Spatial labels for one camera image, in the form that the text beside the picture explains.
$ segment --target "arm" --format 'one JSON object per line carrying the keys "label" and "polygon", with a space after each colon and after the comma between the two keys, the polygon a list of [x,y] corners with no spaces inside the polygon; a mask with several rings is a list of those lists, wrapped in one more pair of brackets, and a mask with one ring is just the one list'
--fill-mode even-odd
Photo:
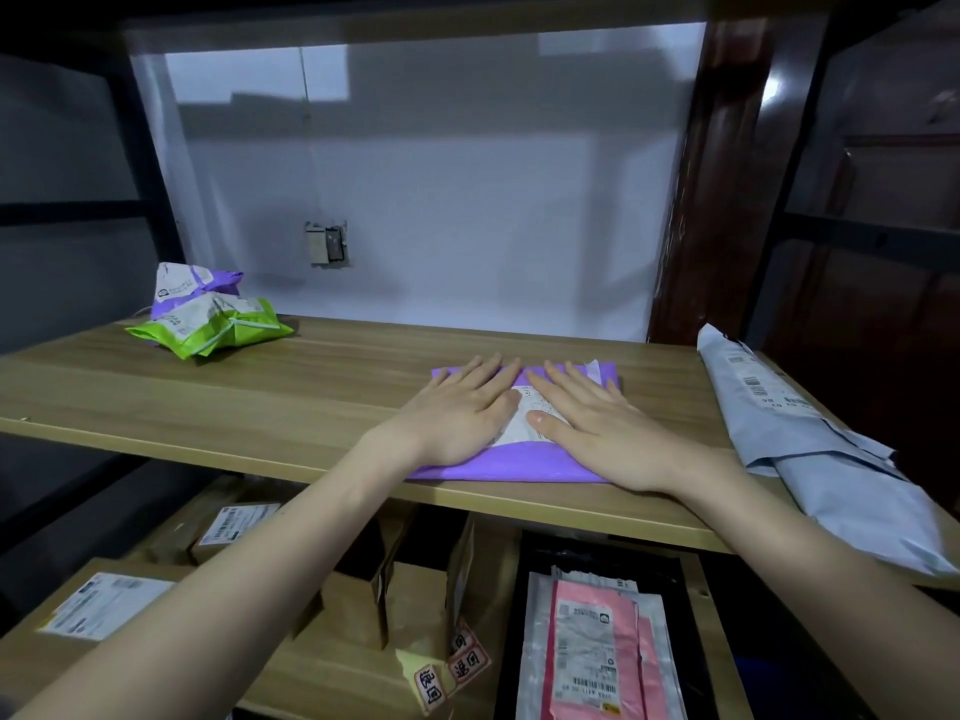
{"label": "arm", "polygon": [[434,378],[393,418],[242,540],[37,695],[19,720],[222,718],[393,487],[472,457],[517,410],[499,355]]}
{"label": "arm", "polygon": [[787,506],[733,455],[659,426],[567,364],[531,383],[572,426],[527,419],[586,467],[631,491],[676,497],[739,554],[882,720],[955,718],[960,619]]}

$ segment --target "forearm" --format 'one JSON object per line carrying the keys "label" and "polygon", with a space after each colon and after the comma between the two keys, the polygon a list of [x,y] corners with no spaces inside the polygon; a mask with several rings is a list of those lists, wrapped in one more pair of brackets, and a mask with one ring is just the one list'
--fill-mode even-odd
{"label": "forearm", "polygon": [[226,717],[392,487],[402,443],[365,436],[318,483],[181,581],[18,718]]}
{"label": "forearm", "polygon": [[878,717],[955,717],[956,617],[787,506],[736,459],[698,456],[681,484],[678,498],[760,576]]}

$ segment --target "hand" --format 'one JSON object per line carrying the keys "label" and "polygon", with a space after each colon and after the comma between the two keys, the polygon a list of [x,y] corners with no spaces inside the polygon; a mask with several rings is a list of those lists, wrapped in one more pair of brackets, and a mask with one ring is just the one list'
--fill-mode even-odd
{"label": "hand", "polygon": [[604,388],[571,362],[566,362],[566,373],[549,361],[544,366],[552,384],[532,371],[527,377],[570,424],[539,410],[529,411],[527,422],[611,483],[632,491],[674,493],[691,461],[710,451],[631,405],[614,381]]}
{"label": "hand", "polygon": [[456,373],[443,369],[378,430],[414,445],[416,467],[457,465],[486,447],[517,411],[521,394],[511,388],[521,373],[514,359],[502,371],[501,356],[475,356]]}

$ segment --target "person's left arm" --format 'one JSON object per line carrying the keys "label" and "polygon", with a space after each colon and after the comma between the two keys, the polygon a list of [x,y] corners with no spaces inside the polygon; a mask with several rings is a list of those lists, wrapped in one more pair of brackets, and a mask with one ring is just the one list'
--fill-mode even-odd
{"label": "person's left arm", "polygon": [[517,410],[515,361],[476,357],[435,377],[317,483],[102,642],[18,720],[226,717],[296,615],[391,490],[424,465],[454,465]]}

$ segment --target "person's right hand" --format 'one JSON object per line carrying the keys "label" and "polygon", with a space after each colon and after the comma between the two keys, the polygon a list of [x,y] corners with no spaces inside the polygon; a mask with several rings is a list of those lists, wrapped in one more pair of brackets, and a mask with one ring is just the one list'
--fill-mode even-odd
{"label": "person's right hand", "polygon": [[631,405],[614,381],[603,388],[571,362],[565,364],[566,373],[549,361],[544,367],[553,383],[529,370],[527,377],[570,424],[539,410],[529,411],[527,422],[611,483],[672,494],[693,464],[710,453],[709,447],[670,432]]}

